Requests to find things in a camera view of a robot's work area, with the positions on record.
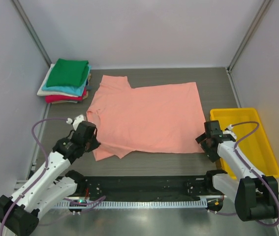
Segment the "salmon pink t shirt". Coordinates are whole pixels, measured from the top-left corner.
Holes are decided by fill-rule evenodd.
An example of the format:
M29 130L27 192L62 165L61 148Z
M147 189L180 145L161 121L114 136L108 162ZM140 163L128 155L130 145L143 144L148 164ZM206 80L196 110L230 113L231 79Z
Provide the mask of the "salmon pink t shirt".
M204 132L195 82L132 88L127 77L104 75L86 112L97 127L97 161L131 152L201 153Z

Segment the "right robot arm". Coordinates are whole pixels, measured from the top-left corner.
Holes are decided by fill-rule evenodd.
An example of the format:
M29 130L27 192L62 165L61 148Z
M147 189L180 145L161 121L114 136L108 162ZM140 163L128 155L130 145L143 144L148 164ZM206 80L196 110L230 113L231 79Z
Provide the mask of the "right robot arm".
M204 123L205 131L195 140L208 158L214 162L223 159L236 176L233 180L226 171L208 171L205 175L204 190L208 194L218 191L227 196L235 206L235 214L244 222L274 219L272 227L279 224L279 190L274 176L267 176L255 167L241 151L239 144L259 128L256 127L244 137L237 139L234 125L221 130L219 121Z

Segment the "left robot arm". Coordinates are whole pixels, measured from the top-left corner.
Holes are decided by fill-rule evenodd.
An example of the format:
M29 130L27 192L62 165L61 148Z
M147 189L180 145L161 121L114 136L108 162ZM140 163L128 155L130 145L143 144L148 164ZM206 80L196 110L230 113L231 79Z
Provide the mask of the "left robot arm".
M73 129L45 154L42 166L11 196L0 197L0 235L9 229L17 236L29 236L55 204L72 194L79 197L85 193L86 179L77 171L56 179L85 152L99 147L97 127L83 115L66 122Z

